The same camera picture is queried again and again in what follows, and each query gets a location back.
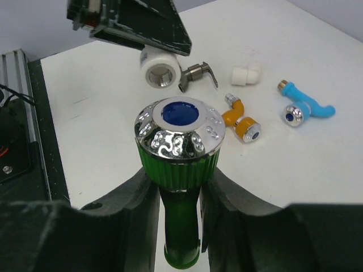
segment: black cable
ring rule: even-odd
[[[13,89],[10,89],[10,88],[6,87],[5,85],[2,85],[2,84],[0,84],[0,88],[1,88],[1,89],[3,89],[3,90],[5,90],[5,91],[8,91],[9,93],[11,93],[11,94],[12,94],[11,96],[9,96],[9,97],[6,99],[6,101],[5,101],[6,105],[8,105],[8,104],[9,104],[10,99],[11,99],[12,97],[14,97],[14,96],[16,96],[16,97],[18,97],[18,98],[22,99],[24,102],[26,102],[26,103],[28,103],[28,104],[30,104],[30,105],[33,105],[33,106],[37,106],[37,105],[38,105],[38,103],[34,101],[34,98],[33,98],[33,97],[31,97],[31,96],[29,96],[29,95],[25,95],[25,94],[23,94],[23,93],[18,93],[18,92],[16,92],[16,91],[14,91]]]

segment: white pvc connector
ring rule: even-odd
[[[232,85],[245,86],[246,84],[257,84],[260,81],[262,67],[254,62],[248,67],[234,67],[232,73]]]

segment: gray wall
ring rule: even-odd
[[[175,0],[175,4],[183,11],[211,1]],[[363,0],[289,1],[363,41]],[[65,19],[66,5],[67,0],[1,0],[0,54],[22,48],[34,60],[89,42],[87,32],[73,31]]]

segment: white table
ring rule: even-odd
[[[206,61],[211,80],[191,83],[186,96],[223,113],[231,92],[262,125],[252,144],[228,130],[218,167],[240,186],[275,205],[291,202],[361,202],[363,194],[363,44],[285,0],[219,0],[181,13],[192,39],[185,68]],[[141,167],[133,124],[139,111],[159,99],[183,95],[177,88],[150,91],[140,82],[136,50],[102,42],[42,60],[70,200],[74,207],[97,199]],[[233,66],[263,65],[256,86],[230,85]],[[286,79],[322,104],[330,119],[309,119],[299,128],[281,119],[290,103],[277,92]],[[155,271],[174,271],[163,259],[161,208]],[[208,271],[202,254],[190,271]]]

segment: orange knob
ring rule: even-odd
[[[232,107],[222,115],[226,126],[234,127],[237,136],[246,143],[256,140],[260,135],[261,125],[251,117],[243,118],[244,106],[240,98],[229,93],[226,95],[226,102]]]

